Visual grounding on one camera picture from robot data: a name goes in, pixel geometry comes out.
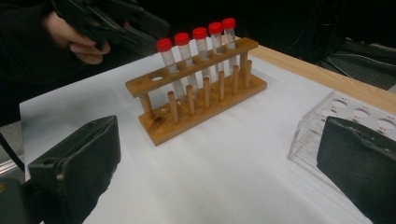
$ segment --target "gray floor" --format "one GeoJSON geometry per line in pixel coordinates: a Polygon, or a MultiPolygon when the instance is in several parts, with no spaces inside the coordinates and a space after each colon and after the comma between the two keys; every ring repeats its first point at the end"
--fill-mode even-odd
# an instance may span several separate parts
{"type": "MultiPolygon", "coordinates": [[[[23,144],[21,122],[15,122],[0,127],[0,133],[6,138],[9,145],[23,160],[23,144]]],[[[24,183],[24,173],[10,160],[8,154],[0,146],[0,177],[15,178],[24,183]]]]}

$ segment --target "plastic lid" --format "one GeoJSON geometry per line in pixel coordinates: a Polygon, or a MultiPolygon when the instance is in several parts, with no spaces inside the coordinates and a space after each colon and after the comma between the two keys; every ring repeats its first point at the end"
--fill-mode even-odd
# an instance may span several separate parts
{"type": "Polygon", "coordinates": [[[192,30],[192,36],[194,39],[205,39],[207,38],[207,31],[205,27],[198,27],[192,30]]]}
{"type": "Polygon", "coordinates": [[[224,29],[233,29],[235,28],[235,19],[234,18],[226,18],[222,20],[222,25],[224,29]]]}
{"type": "Polygon", "coordinates": [[[172,42],[169,38],[162,38],[157,41],[157,50],[159,52],[166,52],[172,48],[172,42]]]}
{"type": "Polygon", "coordinates": [[[175,43],[178,46],[187,45],[190,42],[189,34],[187,33],[178,33],[175,35],[175,43]]]}
{"type": "Polygon", "coordinates": [[[221,34],[222,24],[219,21],[214,21],[209,24],[209,33],[212,35],[221,34]]]}

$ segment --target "clear plastic tray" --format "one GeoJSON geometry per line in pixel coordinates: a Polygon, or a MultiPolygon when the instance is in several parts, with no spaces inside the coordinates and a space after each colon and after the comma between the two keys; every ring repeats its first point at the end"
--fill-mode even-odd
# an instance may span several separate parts
{"type": "Polygon", "coordinates": [[[394,141],[396,141],[396,116],[340,92],[332,91],[301,118],[291,143],[288,159],[342,193],[317,168],[318,147],[328,116],[353,120],[394,141]]]}

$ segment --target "wooden table edge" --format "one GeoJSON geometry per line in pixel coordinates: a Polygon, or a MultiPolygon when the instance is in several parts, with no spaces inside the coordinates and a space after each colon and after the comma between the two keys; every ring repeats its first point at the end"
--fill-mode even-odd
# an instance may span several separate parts
{"type": "Polygon", "coordinates": [[[391,91],[385,91],[356,79],[339,75],[261,45],[252,49],[249,54],[369,105],[396,114],[396,94],[391,91]]]}

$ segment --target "black clothing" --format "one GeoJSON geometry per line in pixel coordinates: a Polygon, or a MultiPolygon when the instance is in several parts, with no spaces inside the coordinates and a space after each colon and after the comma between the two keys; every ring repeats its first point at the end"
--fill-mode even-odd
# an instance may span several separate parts
{"type": "Polygon", "coordinates": [[[43,18],[51,11],[49,0],[0,4],[0,126],[20,119],[23,101],[142,58],[112,45],[101,64],[84,64],[44,29],[43,18]]]}

